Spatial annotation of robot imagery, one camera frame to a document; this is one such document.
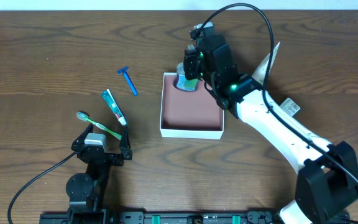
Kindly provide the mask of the blue disposable razor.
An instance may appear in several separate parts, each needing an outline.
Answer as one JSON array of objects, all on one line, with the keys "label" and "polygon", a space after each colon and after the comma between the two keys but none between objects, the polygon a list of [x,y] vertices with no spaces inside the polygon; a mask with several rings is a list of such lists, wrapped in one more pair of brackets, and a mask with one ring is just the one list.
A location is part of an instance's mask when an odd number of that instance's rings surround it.
[{"label": "blue disposable razor", "polygon": [[117,71],[118,75],[122,75],[124,77],[124,79],[126,80],[127,84],[129,85],[129,88],[131,89],[131,92],[133,93],[134,96],[138,95],[138,92],[130,78],[130,76],[128,75],[127,71],[128,71],[129,67],[125,66],[122,69],[119,69]]}]

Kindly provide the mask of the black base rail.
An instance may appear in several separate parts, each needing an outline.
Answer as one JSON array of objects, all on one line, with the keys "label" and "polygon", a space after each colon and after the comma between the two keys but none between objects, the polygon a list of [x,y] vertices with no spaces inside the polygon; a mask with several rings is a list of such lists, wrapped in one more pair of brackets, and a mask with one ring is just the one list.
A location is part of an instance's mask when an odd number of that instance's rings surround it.
[{"label": "black base rail", "polygon": [[266,210],[232,213],[69,210],[65,213],[45,212],[39,218],[40,224],[274,224],[281,222],[275,212]]}]

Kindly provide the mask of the clear foam soap pump bottle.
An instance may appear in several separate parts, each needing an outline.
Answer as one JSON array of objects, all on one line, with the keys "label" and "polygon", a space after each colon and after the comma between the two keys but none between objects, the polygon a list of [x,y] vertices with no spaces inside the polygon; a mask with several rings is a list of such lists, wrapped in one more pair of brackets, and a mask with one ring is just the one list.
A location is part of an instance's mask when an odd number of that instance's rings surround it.
[{"label": "clear foam soap pump bottle", "polygon": [[177,65],[177,79],[175,81],[175,87],[182,91],[195,91],[197,89],[199,80],[187,80],[185,77],[183,62]]}]

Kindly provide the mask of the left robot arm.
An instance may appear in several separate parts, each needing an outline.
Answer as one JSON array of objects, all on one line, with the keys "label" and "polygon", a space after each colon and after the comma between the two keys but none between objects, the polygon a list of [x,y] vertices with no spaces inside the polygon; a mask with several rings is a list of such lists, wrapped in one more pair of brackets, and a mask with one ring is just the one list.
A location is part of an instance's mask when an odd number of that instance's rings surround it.
[{"label": "left robot arm", "polygon": [[104,193],[111,167],[132,159],[128,127],[119,141],[119,153],[108,152],[106,136],[93,132],[90,124],[72,143],[71,150],[87,164],[86,172],[70,177],[66,184],[69,196],[68,223],[117,223],[116,215],[103,207]]}]

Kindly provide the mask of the green toothbrush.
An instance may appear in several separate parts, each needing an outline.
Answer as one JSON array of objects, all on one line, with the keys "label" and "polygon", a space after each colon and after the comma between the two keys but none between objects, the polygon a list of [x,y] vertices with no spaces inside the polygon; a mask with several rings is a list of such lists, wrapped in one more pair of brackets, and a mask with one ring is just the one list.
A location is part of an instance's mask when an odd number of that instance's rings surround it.
[{"label": "green toothbrush", "polygon": [[86,121],[86,122],[89,122],[93,125],[95,125],[97,128],[111,134],[112,136],[114,136],[116,139],[118,140],[121,140],[122,136],[114,131],[111,131],[109,128],[105,127],[105,125],[99,123],[99,122],[96,122],[96,121],[93,121],[92,119],[90,119],[90,117],[86,114],[86,113],[83,113],[83,112],[77,112],[76,113],[76,117],[82,121]]}]

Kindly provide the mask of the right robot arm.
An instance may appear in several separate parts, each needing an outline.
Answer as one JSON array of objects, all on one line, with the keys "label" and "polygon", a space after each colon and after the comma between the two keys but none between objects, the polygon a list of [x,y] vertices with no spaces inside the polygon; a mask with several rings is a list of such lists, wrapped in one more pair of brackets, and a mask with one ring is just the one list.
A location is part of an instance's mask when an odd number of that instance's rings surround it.
[{"label": "right robot arm", "polygon": [[204,87],[222,110],[257,130],[297,174],[295,199],[278,216],[283,223],[329,223],[358,199],[358,163],[346,142],[333,145],[299,123],[263,89],[275,47],[252,75],[239,73],[231,50],[212,23],[190,32],[195,45],[185,50],[184,73]]}]

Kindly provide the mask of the green toothpaste tube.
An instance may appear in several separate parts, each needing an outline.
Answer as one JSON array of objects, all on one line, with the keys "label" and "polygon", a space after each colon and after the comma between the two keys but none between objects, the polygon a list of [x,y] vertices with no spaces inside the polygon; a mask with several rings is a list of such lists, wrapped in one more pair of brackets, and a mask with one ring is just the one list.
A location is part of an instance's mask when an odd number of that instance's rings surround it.
[{"label": "green toothpaste tube", "polygon": [[115,101],[110,89],[104,90],[101,94],[101,97],[106,102],[106,104],[109,106],[109,108],[111,109],[111,111],[113,112],[113,114],[115,115],[117,120],[120,122],[120,124],[122,126],[126,126],[127,120],[126,120],[123,112],[121,111],[119,105]]}]

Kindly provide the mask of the small white green packet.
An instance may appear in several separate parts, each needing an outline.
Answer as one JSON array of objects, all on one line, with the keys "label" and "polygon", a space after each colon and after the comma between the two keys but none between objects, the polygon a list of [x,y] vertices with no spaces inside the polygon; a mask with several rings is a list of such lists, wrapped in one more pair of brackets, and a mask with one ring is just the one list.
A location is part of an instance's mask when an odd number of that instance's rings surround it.
[{"label": "small white green packet", "polygon": [[299,110],[301,110],[301,108],[291,98],[287,98],[280,105],[280,107],[291,117],[294,117],[294,115],[296,115]]}]

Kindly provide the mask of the white box with pink interior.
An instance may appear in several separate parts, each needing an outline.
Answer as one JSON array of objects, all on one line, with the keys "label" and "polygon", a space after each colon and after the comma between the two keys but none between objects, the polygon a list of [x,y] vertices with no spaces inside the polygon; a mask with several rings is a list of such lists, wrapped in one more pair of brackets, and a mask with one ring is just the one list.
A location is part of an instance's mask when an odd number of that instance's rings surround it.
[{"label": "white box with pink interior", "polygon": [[176,73],[164,73],[160,107],[160,132],[164,138],[220,139],[224,111],[199,82],[195,91],[174,87]]}]

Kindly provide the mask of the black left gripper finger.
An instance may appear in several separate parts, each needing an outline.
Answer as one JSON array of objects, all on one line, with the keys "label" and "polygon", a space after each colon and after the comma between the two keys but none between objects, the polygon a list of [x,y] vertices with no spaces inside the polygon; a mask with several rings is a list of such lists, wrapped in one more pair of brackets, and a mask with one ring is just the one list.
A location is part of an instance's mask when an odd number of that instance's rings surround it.
[{"label": "black left gripper finger", "polygon": [[73,141],[72,147],[79,147],[85,143],[85,138],[93,132],[93,125],[89,124],[87,128]]},{"label": "black left gripper finger", "polygon": [[124,132],[121,135],[119,148],[120,148],[122,154],[132,154],[132,149],[131,149],[131,145],[130,145],[130,141],[129,141],[128,126],[124,127]]}]

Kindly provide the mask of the white lotion tube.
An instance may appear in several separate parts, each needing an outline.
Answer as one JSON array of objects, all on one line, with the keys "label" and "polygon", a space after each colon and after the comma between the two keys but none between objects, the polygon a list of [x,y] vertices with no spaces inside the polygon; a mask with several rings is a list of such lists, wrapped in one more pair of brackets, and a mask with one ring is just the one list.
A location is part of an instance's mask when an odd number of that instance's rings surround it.
[{"label": "white lotion tube", "polygon": [[[278,52],[278,48],[280,46],[280,42],[275,46],[275,48],[273,49],[273,55],[272,55],[272,60],[271,60],[271,64],[270,64],[270,68],[273,67],[273,63],[275,61],[275,57],[277,55]],[[264,80],[265,80],[265,74],[267,71],[267,66],[268,66],[268,62],[270,59],[270,54],[268,54],[259,64],[259,66],[255,69],[255,71],[252,74],[252,78],[254,80],[256,80],[258,83],[260,83],[261,85],[264,84]]]}]

